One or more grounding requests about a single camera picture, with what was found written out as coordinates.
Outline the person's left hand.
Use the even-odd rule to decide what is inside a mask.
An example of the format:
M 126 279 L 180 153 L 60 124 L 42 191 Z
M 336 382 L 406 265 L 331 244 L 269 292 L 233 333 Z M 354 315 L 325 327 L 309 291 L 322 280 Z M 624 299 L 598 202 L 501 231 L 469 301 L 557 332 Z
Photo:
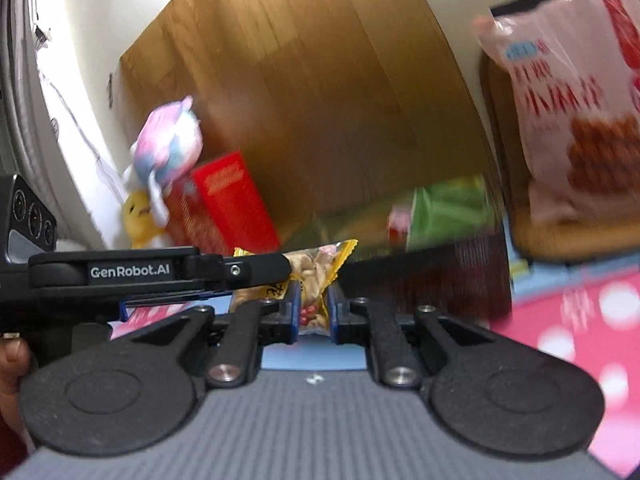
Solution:
M 18 408 L 18 394 L 22 378 L 30 367 L 30 351 L 22 338 L 2 339 L 0 354 L 1 417 L 19 436 L 24 424 Z

